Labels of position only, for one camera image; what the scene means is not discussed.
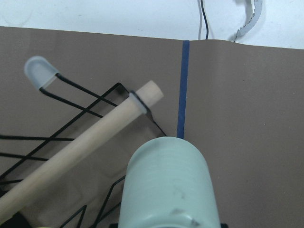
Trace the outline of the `pale green cup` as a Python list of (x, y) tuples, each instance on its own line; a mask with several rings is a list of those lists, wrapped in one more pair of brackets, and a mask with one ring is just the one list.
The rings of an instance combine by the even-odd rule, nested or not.
[(218, 228), (207, 162), (190, 142), (160, 137), (139, 147), (126, 171), (121, 228)]

